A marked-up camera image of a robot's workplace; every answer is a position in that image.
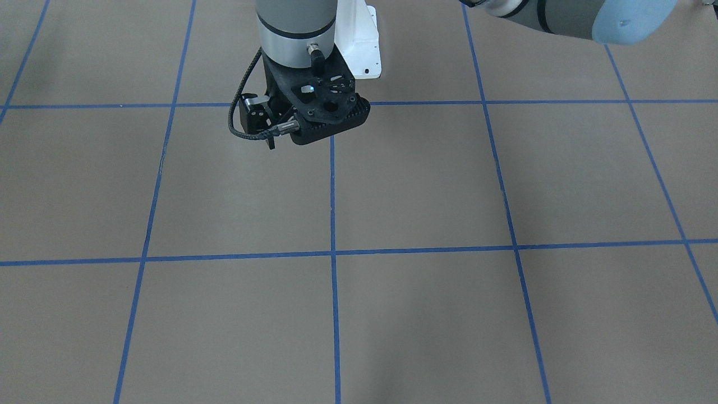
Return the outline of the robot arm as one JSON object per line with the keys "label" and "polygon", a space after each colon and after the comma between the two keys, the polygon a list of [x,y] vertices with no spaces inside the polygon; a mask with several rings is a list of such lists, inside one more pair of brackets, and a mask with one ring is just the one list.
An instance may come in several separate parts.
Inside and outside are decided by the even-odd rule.
{"label": "robot arm", "polygon": [[[667,20],[676,1],[465,1],[488,15],[531,30],[601,44],[636,44]],[[308,145],[363,125],[370,103],[356,92],[348,53],[364,41],[379,43],[379,30],[364,1],[256,1],[261,46],[248,72],[262,62],[264,95],[238,90],[228,113],[241,138],[275,147],[289,135]]]}

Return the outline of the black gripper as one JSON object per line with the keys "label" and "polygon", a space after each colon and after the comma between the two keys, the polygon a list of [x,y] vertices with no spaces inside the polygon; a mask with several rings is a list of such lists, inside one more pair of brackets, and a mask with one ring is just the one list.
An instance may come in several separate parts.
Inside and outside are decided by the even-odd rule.
{"label": "black gripper", "polygon": [[276,121],[295,122],[290,134],[296,145],[308,145],[363,125],[370,102],[356,92],[356,79],[338,48],[326,57],[323,75],[311,67],[286,67],[263,57],[269,97]]}

